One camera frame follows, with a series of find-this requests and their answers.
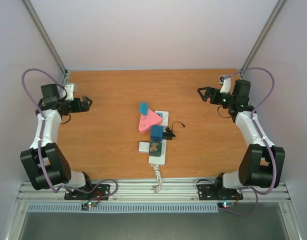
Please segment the black charger with cable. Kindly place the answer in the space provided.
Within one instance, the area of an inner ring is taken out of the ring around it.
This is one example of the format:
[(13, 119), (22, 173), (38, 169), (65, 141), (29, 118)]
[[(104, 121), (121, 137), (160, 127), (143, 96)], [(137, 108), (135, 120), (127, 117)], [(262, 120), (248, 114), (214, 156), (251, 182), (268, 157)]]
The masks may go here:
[(163, 127), (163, 134), (162, 134), (163, 140), (170, 140), (171, 141), (173, 138), (176, 137), (176, 135), (174, 134), (174, 124), (181, 124), (183, 128), (186, 128), (185, 124), (180, 122), (180, 121), (174, 121), (171, 124), (171, 127), (164, 126)]

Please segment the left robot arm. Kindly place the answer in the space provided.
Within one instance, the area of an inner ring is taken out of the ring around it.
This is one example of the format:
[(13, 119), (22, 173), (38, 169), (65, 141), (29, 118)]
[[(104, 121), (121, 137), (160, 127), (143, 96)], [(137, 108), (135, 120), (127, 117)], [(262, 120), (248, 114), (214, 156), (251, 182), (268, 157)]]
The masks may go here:
[(82, 199), (89, 199), (94, 194), (89, 176), (71, 170), (57, 139), (63, 117), (87, 112), (93, 102), (86, 96), (74, 97), (75, 83), (63, 86), (62, 94), (58, 87), (57, 83), (41, 86), (42, 98), (35, 111), (38, 120), (35, 137), (29, 149), (21, 152), (20, 160), (35, 190), (69, 187)]

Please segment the teal oval plug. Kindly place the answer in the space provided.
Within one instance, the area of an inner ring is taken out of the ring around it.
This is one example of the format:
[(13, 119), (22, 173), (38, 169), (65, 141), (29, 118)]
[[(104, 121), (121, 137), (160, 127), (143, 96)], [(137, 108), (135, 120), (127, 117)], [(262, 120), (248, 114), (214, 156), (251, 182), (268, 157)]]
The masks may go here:
[(147, 116), (149, 111), (149, 106), (146, 102), (141, 102), (139, 106), (139, 112), (143, 116)]

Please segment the dark green patterned plug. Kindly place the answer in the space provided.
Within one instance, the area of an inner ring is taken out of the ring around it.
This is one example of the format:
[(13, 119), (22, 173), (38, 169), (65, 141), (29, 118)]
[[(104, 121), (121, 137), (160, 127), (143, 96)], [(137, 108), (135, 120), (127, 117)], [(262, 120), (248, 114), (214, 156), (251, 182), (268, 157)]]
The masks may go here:
[(162, 155), (162, 142), (151, 141), (149, 148), (149, 155), (152, 157), (160, 157)]

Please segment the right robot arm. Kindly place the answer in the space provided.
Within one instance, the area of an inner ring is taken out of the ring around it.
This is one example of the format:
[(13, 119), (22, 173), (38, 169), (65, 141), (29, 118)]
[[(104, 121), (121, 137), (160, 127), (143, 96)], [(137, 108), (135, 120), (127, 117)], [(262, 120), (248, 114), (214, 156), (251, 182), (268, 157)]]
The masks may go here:
[(231, 79), (226, 78), (221, 80), (221, 85), (220, 89), (208, 86), (198, 88), (197, 92), (204, 102), (228, 110), (243, 135), (247, 150), (237, 171), (221, 173), (215, 179), (215, 195), (225, 199), (238, 190), (257, 188), (261, 188), (256, 190), (257, 194), (267, 195), (280, 183), (285, 150), (268, 138), (255, 108), (249, 104), (251, 83), (238, 79), (232, 85)]

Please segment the white cube plug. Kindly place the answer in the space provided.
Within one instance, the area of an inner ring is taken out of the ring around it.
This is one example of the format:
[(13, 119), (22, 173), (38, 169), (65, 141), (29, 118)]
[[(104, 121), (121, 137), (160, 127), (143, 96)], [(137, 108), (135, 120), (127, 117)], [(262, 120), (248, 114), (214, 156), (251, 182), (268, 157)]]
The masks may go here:
[(138, 147), (138, 152), (143, 154), (149, 154), (150, 143), (149, 142), (140, 142)]

